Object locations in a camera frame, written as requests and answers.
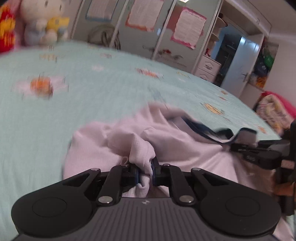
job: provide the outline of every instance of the stuffed toy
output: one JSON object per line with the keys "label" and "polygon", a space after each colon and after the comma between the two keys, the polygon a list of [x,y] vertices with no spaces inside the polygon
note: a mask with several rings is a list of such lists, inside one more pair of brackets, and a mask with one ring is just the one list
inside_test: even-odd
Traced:
{"label": "stuffed toy", "polygon": [[0,53],[10,51],[15,46],[15,17],[8,5],[0,7]]}
{"label": "stuffed toy", "polygon": [[66,40],[69,18],[62,18],[63,12],[62,0],[22,0],[20,14],[26,23],[25,44],[53,45]]}

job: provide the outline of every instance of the door handle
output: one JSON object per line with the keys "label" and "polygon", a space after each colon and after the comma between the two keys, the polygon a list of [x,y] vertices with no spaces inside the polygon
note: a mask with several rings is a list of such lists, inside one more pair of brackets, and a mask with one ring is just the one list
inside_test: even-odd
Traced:
{"label": "door handle", "polygon": [[243,82],[249,81],[251,75],[250,74],[242,74],[244,76]]}

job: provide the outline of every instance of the paper poster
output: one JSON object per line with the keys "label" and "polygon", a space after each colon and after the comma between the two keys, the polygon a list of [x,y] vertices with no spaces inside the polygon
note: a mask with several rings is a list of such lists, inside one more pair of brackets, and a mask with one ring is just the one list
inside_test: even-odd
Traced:
{"label": "paper poster", "polygon": [[195,49],[206,20],[206,17],[183,7],[171,40]]}
{"label": "paper poster", "polygon": [[153,32],[163,0],[135,0],[126,20],[126,26]]}
{"label": "paper poster", "polygon": [[110,21],[118,0],[92,0],[86,18]]}

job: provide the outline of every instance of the light blue bedspread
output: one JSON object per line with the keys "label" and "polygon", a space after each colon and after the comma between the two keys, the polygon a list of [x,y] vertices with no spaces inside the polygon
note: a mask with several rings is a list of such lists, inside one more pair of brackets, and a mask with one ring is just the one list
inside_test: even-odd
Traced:
{"label": "light blue bedspread", "polygon": [[[39,75],[52,78],[51,98],[32,95],[31,80]],[[211,129],[250,127],[259,139],[278,139],[251,109],[221,91],[167,65],[86,43],[0,57],[0,240],[17,235],[10,211],[19,197],[61,180],[71,136],[88,122],[116,121],[160,101]]]}

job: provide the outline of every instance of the hello kitty plush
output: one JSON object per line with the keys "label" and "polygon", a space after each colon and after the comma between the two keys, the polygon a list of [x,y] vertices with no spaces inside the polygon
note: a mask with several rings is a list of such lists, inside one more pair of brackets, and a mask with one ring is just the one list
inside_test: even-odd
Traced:
{"label": "hello kitty plush", "polygon": [[20,14],[26,23],[27,46],[52,45],[68,37],[68,18],[62,18],[62,0],[22,0]]}

